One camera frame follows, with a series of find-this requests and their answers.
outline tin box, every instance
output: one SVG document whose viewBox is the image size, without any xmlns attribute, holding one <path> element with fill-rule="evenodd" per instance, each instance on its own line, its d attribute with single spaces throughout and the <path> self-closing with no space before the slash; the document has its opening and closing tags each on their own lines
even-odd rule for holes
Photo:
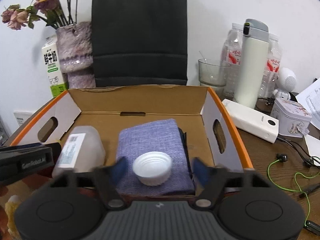
<svg viewBox="0 0 320 240">
<path fill-rule="evenodd" d="M 270 116 L 279 120 L 279 134 L 300 137 L 309 133 L 311 114 L 299 103 L 276 98 Z"/>
</svg>

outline green leaf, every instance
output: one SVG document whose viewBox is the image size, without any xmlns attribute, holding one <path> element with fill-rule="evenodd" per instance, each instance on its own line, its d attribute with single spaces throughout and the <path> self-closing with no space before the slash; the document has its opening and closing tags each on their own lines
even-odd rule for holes
<svg viewBox="0 0 320 240">
<path fill-rule="evenodd" d="M 58 16 L 61 16 L 63 14 L 63 11 L 60 7 L 57 7 L 54 9 L 56 11 L 56 13 L 58 14 Z"/>
<path fill-rule="evenodd" d="M 17 10 L 17 9 L 19 9 L 20 8 L 20 5 L 19 4 L 12 4 L 12 5 L 10 5 L 9 7 L 8 7 L 8 9 L 15 9 L 15 10 Z"/>
<path fill-rule="evenodd" d="M 24 12 L 25 11 L 25 9 L 18 9 L 18 10 L 16 10 L 18 13 L 20 13 L 20 12 Z"/>
<path fill-rule="evenodd" d="M 40 18 L 38 15 L 31 14 L 29 17 L 29 21 L 32 21 L 32 22 L 40 21 Z"/>
<path fill-rule="evenodd" d="M 47 10 L 45 15 L 46 15 L 46 17 L 48 19 L 48 24 L 49 25 L 53 25 L 53 24 L 55 24 L 57 22 L 56 15 L 54 14 L 53 11 Z"/>
<path fill-rule="evenodd" d="M 33 24 L 32 21 L 29 21 L 29 22 L 28 22 L 28 27 L 31 28 L 31 29 L 33 29 L 33 28 L 35 27 L 35 25 Z"/>
<path fill-rule="evenodd" d="M 38 10 L 32 5 L 28 6 L 26 10 L 30 14 L 37 14 L 38 13 Z"/>
</svg>

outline wall outlet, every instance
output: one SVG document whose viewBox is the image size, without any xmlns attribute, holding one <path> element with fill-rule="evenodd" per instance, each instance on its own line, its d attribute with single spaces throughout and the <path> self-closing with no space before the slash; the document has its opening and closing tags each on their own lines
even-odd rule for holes
<svg viewBox="0 0 320 240">
<path fill-rule="evenodd" d="M 23 123 L 30 118 L 34 113 L 31 112 L 20 112 L 20 111 L 14 111 L 13 112 L 14 117 L 16 118 L 18 125 L 21 126 Z"/>
</svg>

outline blue folded towel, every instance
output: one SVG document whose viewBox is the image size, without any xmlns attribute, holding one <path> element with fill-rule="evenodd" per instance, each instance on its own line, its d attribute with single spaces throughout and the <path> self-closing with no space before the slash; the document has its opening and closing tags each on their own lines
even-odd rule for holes
<svg viewBox="0 0 320 240">
<path fill-rule="evenodd" d="M 147 152 L 164 152 L 172 158 L 172 174 L 159 186 L 142 184 L 132 171 L 134 160 Z M 195 186 L 188 171 L 187 158 L 174 119 L 154 121 L 124 129 L 119 134 L 117 160 L 128 159 L 128 171 L 117 185 L 122 194 L 159 196 L 173 192 L 194 194 Z"/>
</svg>

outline white thermos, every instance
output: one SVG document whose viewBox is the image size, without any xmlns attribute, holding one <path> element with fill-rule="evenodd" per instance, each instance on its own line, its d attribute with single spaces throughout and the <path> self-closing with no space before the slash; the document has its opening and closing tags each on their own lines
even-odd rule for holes
<svg viewBox="0 0 320 240">
<path fill-rule="evenodd" d="M 243 28 L 243 43 L 238 84 L 233 101 L 254 109 L 267 62 L 268 26 L 247 19 Z"/>
</svg>

